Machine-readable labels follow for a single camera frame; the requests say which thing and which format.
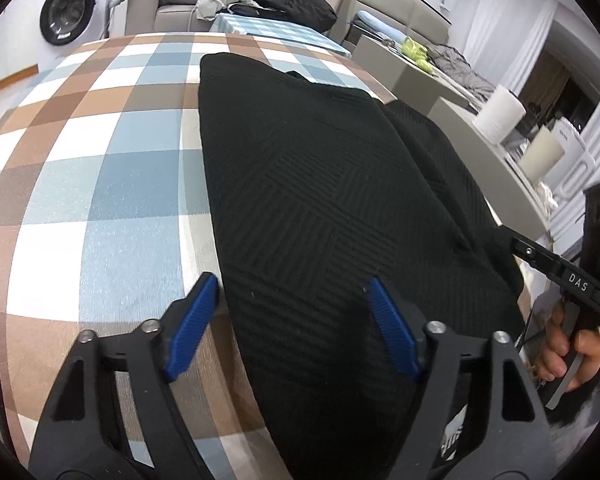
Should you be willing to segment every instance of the sofa armrest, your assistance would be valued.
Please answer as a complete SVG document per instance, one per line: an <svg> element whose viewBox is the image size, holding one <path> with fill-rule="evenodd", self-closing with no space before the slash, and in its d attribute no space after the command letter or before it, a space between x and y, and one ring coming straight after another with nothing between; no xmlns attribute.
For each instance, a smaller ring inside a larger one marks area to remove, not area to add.
<svg viewBox="0 0 600 480"><path fill-rule="evenodd" d="M154 31L159 0L128 0L125 34L145 34Z"/></svg>
<svg viewBox="0 0 600 480"><path fill-rule="evenodd" d="M349 22L355 14L356 0L342 0L338 6L338 19L329 31L329 38L336 43L342 43L349 32Z"/></svg>

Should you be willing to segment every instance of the paper towel roll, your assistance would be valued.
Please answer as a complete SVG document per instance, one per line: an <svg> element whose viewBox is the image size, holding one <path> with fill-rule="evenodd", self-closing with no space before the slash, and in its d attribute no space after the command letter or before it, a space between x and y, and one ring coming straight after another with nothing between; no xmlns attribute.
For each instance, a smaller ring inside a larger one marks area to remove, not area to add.
<svg viewBox="0 0 600 480"><path fill-rule="evenodd" d="M547 129L540 128L534 141L526 149L525 155L518 161L522 173L533 185L544 177L564 155L560 141Z"/></svg>
<svg viewBox="0 0 600 480"><path fill-rule="evenodd" d="M474 126L494 144L501 143L526 114L525 107L502 85L474 119Z"/></svg>

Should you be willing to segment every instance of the blue rubber tip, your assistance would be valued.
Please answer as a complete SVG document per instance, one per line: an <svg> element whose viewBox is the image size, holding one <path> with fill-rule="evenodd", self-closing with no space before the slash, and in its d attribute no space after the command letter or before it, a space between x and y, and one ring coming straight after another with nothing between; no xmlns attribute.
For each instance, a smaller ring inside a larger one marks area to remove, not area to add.
<svg viewBox="0 0 600 480"><path fill-rule="evenodd" d="M164 367L164 374L171 382L189 368L216 307L218 288L218 278L210 275L171 339L169 362Z"/></svg>
<svg viewBox="0 0 600 480"><path fill-rule="evenodd" d="M416 339L378 278L369 282L367 301L398 372L417 380L422 368L418 363Z"/></svg>

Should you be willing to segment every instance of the silver bolt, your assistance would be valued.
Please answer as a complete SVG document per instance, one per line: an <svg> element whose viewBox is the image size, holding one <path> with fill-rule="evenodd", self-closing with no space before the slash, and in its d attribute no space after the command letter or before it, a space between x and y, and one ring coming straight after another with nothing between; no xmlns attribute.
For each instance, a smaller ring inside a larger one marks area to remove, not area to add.
<svg viewBox="0 0 600 480"><path fill-rule="evenodd" d="M503 332L502 330L498 330L497 332L494 332L493 333L493 338L498 343L501 343L503 345L506 345L509 341L511 341L511 338L509 337L509 334L507 334L506 332Z"/></svg>
<svg viewBox="0 0 600 480"><path fill-rule="evenodd" d="M151 332L158 332L158 329L160 328L160 321L157 319L147 319L144 323L142 323L142 325L140 325L140 328L147 334L150 334Z"/></svg>
<svg viewBox="0 0 600 480"><path fill-rule="evenodd" d="M427 323L427 330L432 334L443 334L446 332L446 325L441 321L429 321Z"/></svg>
<svg viewBox="0 0 600 480"><path fill-rule="evenodd" d="M78 341L81 343L88 343L96 337L96 333L93 330L83 330L78 334Z"/></svg>

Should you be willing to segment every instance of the plaid tablecloth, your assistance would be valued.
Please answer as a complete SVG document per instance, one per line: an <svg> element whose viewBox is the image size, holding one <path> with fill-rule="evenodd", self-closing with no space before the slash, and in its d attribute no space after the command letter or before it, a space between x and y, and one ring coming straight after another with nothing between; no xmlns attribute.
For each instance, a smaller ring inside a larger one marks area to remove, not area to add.
<svg viewBox="0 0 600 480"><path fill-rule="evenodd" d="M293 41L311 46L326 48L336 54L351 58L351 53L344 47L331 41L326 36L312 28L303 27L297 23L264 20L263 18L249 18L233 14L218 14L211 25L212 32L228 32L234 34L249 34L263 38Z"/></svg>
<svg viewBox="0 0 600 480"><path fill-rule="evenodd" d="M393 98L325 49L240 35L99 41L40 73L0 120L0 357L24 463L81 329L126 332L160 317L203 270L220 277L197 110L200 59L215 52ZM147 460L126 380L128 434ZM225 309L173 390L216 479L288 478Z"/></svg>

